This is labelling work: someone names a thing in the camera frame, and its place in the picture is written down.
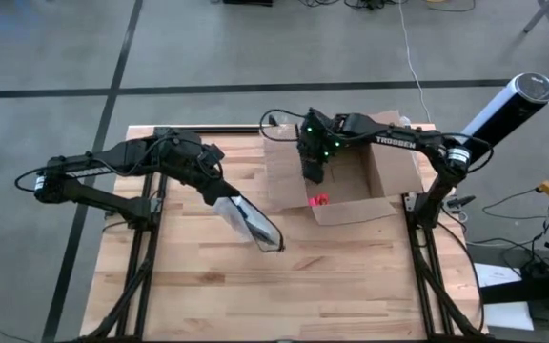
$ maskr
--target black cable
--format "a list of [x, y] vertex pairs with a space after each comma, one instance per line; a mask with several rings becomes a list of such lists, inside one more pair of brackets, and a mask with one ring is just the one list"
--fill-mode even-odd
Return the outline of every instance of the black cable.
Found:
[[173, 137], [165, 136], [165, 137], [162, 137], [162, 138], [156, 140], [155, 142], [153, 142], [153, 144], [151, 144], [150, 147], [145, 151], [143, 156], [141, 156], [141, 158], [129, 169], [129, 171], [126, 171], [126, 172], [119, 171], [114, 166], [110, 165], [108, 162], [106, 162], [106, 161], [104, 161], [100, 158], [94, 158], [93, 161], [101, 163], [103, 166], [105, 166], [106, 168], [108, 168], [110, 171], [112, 171], [113, 173], [115, 173], [118, 176], [132, 176], [132, 173], [137, 168], [139, 168], [139, 166], [141, 165], [143, 160], [146, 159], [146, 157], [148, 157], [150, 155], [150, 152], [152, 152], [158, 145], [160, 145], [160, 144], [162, 144], [162, 143], [164, 143], [168, 140], [173, 140]]
[[469, 134], [457, 133], [457, 132], [447, 132], [447, 133], [442, 133], [441, 135], [444, 136], [444, 137], [451, 136], [451, 137], [463, 137], [465, 139], [471, 139], [474, 142], [479, 143], [480, 145], [482, 145], [482, 146], [486, 147], [486, 149], [488, 149], [488, 156], [486, 157], [486, 160], [484, 160], [484, 162], [482, 162], [481, 165], [473, 168], [472, 170], [469, 170], [467, 172], [468, 174], [470, 174], [472, 172], [477, 172], [477, 171], [481, 170], [482, 168], [484, 168], [484, 166], [486, 166], [491, 161], [491, 159], [493, 158], [493, 155], [495, 154], [495, 149], [493, 149], [493, 145], [491, 145], [491, 143], [489, 143], [489, 142], [487, 142], [483, 139], [471, 136]]
[[12, 334], [7, 334], [7, 333], [4, 333], [2, 330], [0, 330], [0, 334], [6, 338], [9, 338], [9, 339], [14, 339], [14, 340], [17, 340], [17, 341], [20, 341], [20, 342], [25, 342], [25, 343], [35, 343], [33, 341], [29, 341], [28, 339], [25, 339], [25, 338], [22, 338], [22, 337], [17, 337], [15, 335], [12, 335]]
[[269, 140], [272, 140], [274, 142], [297, 142], [297, 138], [294, 138], [294, 139], [290, 139], [290, 138], [272, 138], [271, 136], [266, 134], [266, 132], [264, 132], [264, 119], [266, 118], [267, 115], [269, 115], [271, 113], [276, 113], [276, 112], [285, 113], [285, 114], [288, 114], [288, 115], [291, 115], [291, 116], [294, 116], [294, 117], [297, 117], [297, 118], [302, 118], [302, 119], [304, 119], [306, 117], [306, 115], [300, 115], [300, 114], [293, 113], [292, 111], [287, 111], [287, 110], [281, 110], [281, 109], [267, 110], [266, 112], [264, 112], [264, 114], [262, 114], [262, 117], [259, 119], [259, 131], [260, 131], [260, 133], [262, 133], [262, 135], [264, 137], [266, 137]]
[[465, 234], [467, 232], [467, 227], [465, 226], [465, 224], [461, 223], [460, 220], [454, 218], [450, 213], [448, 213], [443, 206], [441, 206], [442, 208], [442, 211], [444, 212], [444, 214], [448, 215], [449, 218], [453, 219], [454, 221], [457, 222], [457, 224], [459, 224], [461, 226], [461, 229], [463, 230], [463, 234]]
[[525, 194], [528, 194], [530, 192], [535, 192], [537, 190], [537, 188], [532, 188], [530, 190], [527, 190], [527, 191], [524, 191], [524, 192], [518, 192], [516, 194], [512, 194], [510, 196], [507, 196], [507, 197], [504, 197], [503, 199], [499, 200], [498, 202], [494, 203], [494, 204], [491, 204], [491, 205], [487, 205], [487, 206], [484, 206], [482, 208], [482, 212], [484, 212], [484, 214], [486, 215], [490, 215], [490, 216], [494, 216], [496, 218], [503, 218], [503, 219], [516, 219], [516, 220], [529, 220], [529, 219], [543, 219], [545, 218], [546, 216], [544, 215], [531, 215], [531, 216], [511, 216], [511, 215], [503, 215], [503, 214], [496, 214], [496, 213], [491, 213], [491, 212], [488, 212], [487, 210], [488, 209], [491, 209], [491, 208], [494, 208], [495, 206], [497, 205], [500, 205], [510, 199], [513, 199], [515, 197], [518, 197], [518, 196], [522, 196], [522, 195], [525, 195]]
[[106, 225], [105, 228], [103, 228], [102, 232], [105, 232], [109, 228], [112, 228], [112, 227], [115, 227], [115, 226], [118, 226], [118, 225], [122, 225], [122, 224], [128, 224], [128, 222], [126, 220], [123, 220], [123, 221], [112, 223], [110, 225]]
[[445, 11], [445, 12], [452, 12], [452, 13], [463, 13], [463, 12], [466, 12], [466, 11], [470, 11], [470, 10], [473, 10], [476, 8], [476, 0], [472, 0], [472, 5], [467, 8], [467, 9], [463, 9], [463, 10], [447, 10], [447, 9], [439, 9], [439, 8], [435, 8], [435, 7], [432, 7], [431, 5], [427, 4], [427, 8], [429, 10], [437, 10], [437, 11]]
[[40, 168], [35, 168], [33, 170], [22, 173], [20, 176], [16, 177], [16, 179], [14, 180], [14, 186], [20, 191], [35, 192], [35, 190], [31, 190], [31, 189], [24, 188], [24, 187], [20, 186], [20, 180], [24, 179], [25, 177], [27, 177], [28, 175], [30, 175], [34, 172], [43, 172], [47, 169], [48, 169], [48, 167], [40, 167]]
[[344, 5], [355, 10], [381, 10], [385, 5], [401, 5], [407, 3], [408, 0], [400, 2], [394, 0], [356, 0], [354, 4], [350, 4], [348, 0], [344, 0]]
[[[540, 234], [536, 235], [536, 236], [533, 238], [532, 242], [531, 242], [531, 254], [532, 254], [533, 256], [535, 256], [535, 242], [537, 242], [540, 238], [542, 238], [544, 235], [546, 235], [546, 234], [548, 233], [548, 230], [549, 230], [549, 222], [548, 222], [548, 218], [547, 218], [547, 217], [543, 220], [543, 224], [541, 224], [541, 226], [543, 227], [543, 231], [542, 231]], [[527, 263], [525, 264], [525, 266], [528, 265], [529, 263], [533, 262], [533, 260], [527, 262]]]
[[[509, 244], [512, 244], [512, 245], [513, 245], [513, 247], [511, 247], [510, 249], [506, 249], [505, 251], [501, 252], [501, 257], [503, 258], [503, 262], [506, 264], [506, 266], [507, 266], [508, 268], [510, 268], [515, 274], [518, 274], [518, 273], [514, 270], [514, 267], [510, 266], [510, 264], [507, 262], [507, 260], [505, 259], [505, 256], [504, 256], [504, 255], [505, 255], [509, 250], [511, 250], [511, 249], [513, 249], [513, 248], [521, 248], [521, 249], [525, 250], [526, 252], [529, 252], [529, 253], [530, 253], [531, 250], [530, 250], [529, 248], [527, 248], [527, 247], [524, 247], [524, 246], [527, 245], [527, 244], [529, 244], [529, 243], [531, 243], [531, 241], [525, 242], [525, 243], [523, 243], [523, 244], [519, 244], [519, 243], [514, 242], [514, 241], [512, 241], [512, 240], [510, 240], [510, 239], [507, 239], [507, 238], [500, 238], [500, 237], [497, 237], [497, 238], [484, 239], [484, 240], [476, 241], [476, 242], [472, 242], [472, 243], [484, 244], [484, 243], [496, 242], [496, 241], [503, 241], [503, 242], [506, 242], [506, 243], [509, 243]], [[544, 259], [544, 258], [542, 258], [541, 256], [539, 256], [539, 255], [537, 255], [537, 254], [535, 255], [535, 257], [536, 257], [540, 262], [542, 262], [544, 265], [546, 265], [546, 266], [549, 267], [549, 264], [547, 264], [547, 263], [545, 262], [545, 259]]]
[[479, 297], [479, 305], [480, 305], [480, 324], [478, 326], [478, 331], [481, 332], [484, 328], [484, 301], [482, 299], [482, 290], [480, 289], [480, 282], [478, 279], [478, 271], [476, 271], [476, 266], [474, 265], [474, 259], [469, 254], [469, 251], [463, 244], [463, 242], [457, 237], [456, 234], [454, 234], [450, 229], [448, 229], [444, 224], [437, 222], [438, 225], [442, 227], [445, 231], [447, 231], [454, 239], [457, 241], [458, 245], [463, 249], [463, 252], [465, 252], [465, 255], [467, 255], [467, 259], [469, 260], [469, 264], [472, 266], [472, 270], [474, 271], [474, 278], [476, 279], [476, 288], [478, 289], [478, 297]]
[[337, 3], [340, 0], [331, 0], [331, 1], [325, 1], [325, 0], [297, 0], [297, 1], [300, 4], [302, 4], [306, 7], [315, 8], [315, 7], [319, 7], [319, 6], [333, 5], [333, 4]]

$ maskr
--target white cable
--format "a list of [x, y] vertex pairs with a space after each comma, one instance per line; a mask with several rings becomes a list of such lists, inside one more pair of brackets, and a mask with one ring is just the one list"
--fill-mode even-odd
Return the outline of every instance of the white cable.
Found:
[[406, 30], [406, 24], [404, 23], [404, 12], [401, 9], [401, 5], [404, 4], [403, 1], [399, 1], [399, 17], [401, 18], [401, 27], [404, 29], [404, 41], [406, 42], [406, 56], [408, 58], [408, 67], [410, 67], [410, 72], [412, 73], [412, 76], [415, 78], [415, 82], [417, 83], [418, 91], [420, 93], [420, 103], [423, 106], [423, 109], [425, 110], [425, 114], [427, 114], [427, 120], [430, 123], [433, 123], [431, 120], [431, 114], [429, 113], [429, 110], [427, 110], [427, 106], [425, 105], [425, 99], [423, 97], [423, 88], [420, 86], [420, 83], [418, 82], [417, 73], [415, 72], [415, 69], [412, 67], [412, 61], [410, 59], [410, 44], [408, 43], [408, 31]]

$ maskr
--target black metal frame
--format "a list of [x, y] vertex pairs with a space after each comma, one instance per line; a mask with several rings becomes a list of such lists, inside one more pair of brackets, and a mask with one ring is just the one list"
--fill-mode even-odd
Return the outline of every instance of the black metal frame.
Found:
[[[258, 126], [178, 126], [178, 128], [183, 128], [185, 130], [195, 131], [196, 133], [236, 133], [236, 134], [256, 134], [258, 133]], [[143, 186], [143, 196], [149, 196], [150, 189], [152, 188], [153, 175], [149, 174], [145, 178], [145, 183]], [[161, 176], [160, 183], [158, 186], [158, 198], [164, 199], [166, 196], [167, 188], [167, 178]], [[452, 303], [452, 299], [445, 293], [445, 290], [442, 286], [442, 276], [439, 266], [439, 260], [437, 258], [437, 247], [435, 238], [433, 236], [432, 229], [423, 230], [420, 225], [417, 224], [415, 216], [412, 212], [406, 211], [407, 207], [405, 206], [406, 197], [404, 196], [404, 210], [405, 218], [408, 228], [408, 237], [411, 246], [413, 266], [415, 269], [415, 276], [417, 279], [417, 291], [419, 295], [419, 303], [423, 317], [424, 330], [427, 335], [425, 340], [397, 340], [396, 342], [439, 342], [439, 343], [452, 343], [452, 342], [512, 342], [506, 340], [497, 340], [491, 337], [475, 337], [475, 336], [458, 336], [454, 335], [453, 325], [451, 321], [451, 315], [449, 314], [450, 309], [457, 309]], [[109, 331], [104, 335], [100, 334], [98, 337], [82, 337], [82, 340], [75, 340], [73, 342], [151, 342], [156, 343], [156, 341], [143, 341], [141, 337], [145, 329], [145, 320], [148, 309], [148, 301], [150, 296], [152, 273], [153, 273], [153, 262], [155, 258], [157, 242], [158, 242], [158, 233], [160, 220], [162, 216], [162, 211], [160, 211], [156, 218], [156, 228], [152, 229], [150, 241], [148, 243], [148, 248], [146, 251], [146, 256], [143, 259], [143, 262], [140, 264], [139, 268], [139, 254], [141, 250], [141, 243], [143, 240], [144, 231], [137, 230], [134, 234], [132, 241], [132, 249], [129, 257], [129, 268], [127, 270], [126, 280], [125, 280], [125, 291], [131, 290], [132, 292], [125, 292], [125, 297], [118, 300], [114, 309], [111, 313], [115, 313], [115, 320], [117, 327], [115, 330], [115, 335], [113, 337], [106, 337]], [[429, 262], [426, 262], [421, 253], [417, 231], [423, 230], [425, 235], [425, 242], [428, 250]], [[432, 307], [430, 305], [430, 298], [427, 292], [427, 285], [430, 284], [437, 297], [439, 313], [442, 317], [442, 326], [444, 334], [436, 333], [436, 328], [434, 324], [434, 318], [432, 314]], [[134, 291], [138, 289], [138, 285], [142, 285], [139, 304], [137, 307], [137, 316], [134, 326], [134, 332], [132, 335], [126, 334], [128, 318], [129, 318], [129, 304], [130, 300], [134, 294]], [[167, 342], [178, 342], [178, 341], [157, 341], [160, 343]]]
[[482, 288], [485, 304], [549, 300], [549, 276]]

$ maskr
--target cylindrical camera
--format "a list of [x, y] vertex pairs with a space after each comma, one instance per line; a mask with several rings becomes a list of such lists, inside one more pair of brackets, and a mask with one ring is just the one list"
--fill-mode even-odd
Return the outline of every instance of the cylindrical camera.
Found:
[[[487, 141], [493, 147], [508, 134], [549, 104], [549, 79], [537, 73], [514, 77], [472, 120], [462, 133]], [[463, 146], [478, 161], [488, 148], [472, 139], [462, 138]]]

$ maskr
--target white paper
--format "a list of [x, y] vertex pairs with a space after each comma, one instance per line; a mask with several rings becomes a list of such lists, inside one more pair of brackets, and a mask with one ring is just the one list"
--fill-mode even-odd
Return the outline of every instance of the white paper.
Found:
[[[507, 267], [479, 263], [475, 266], [481, 287], [520, 281], [520, 276]], [[526, 302], [484, 305], [484, 322], [489, 326], [534, 330], [533, 319]]]

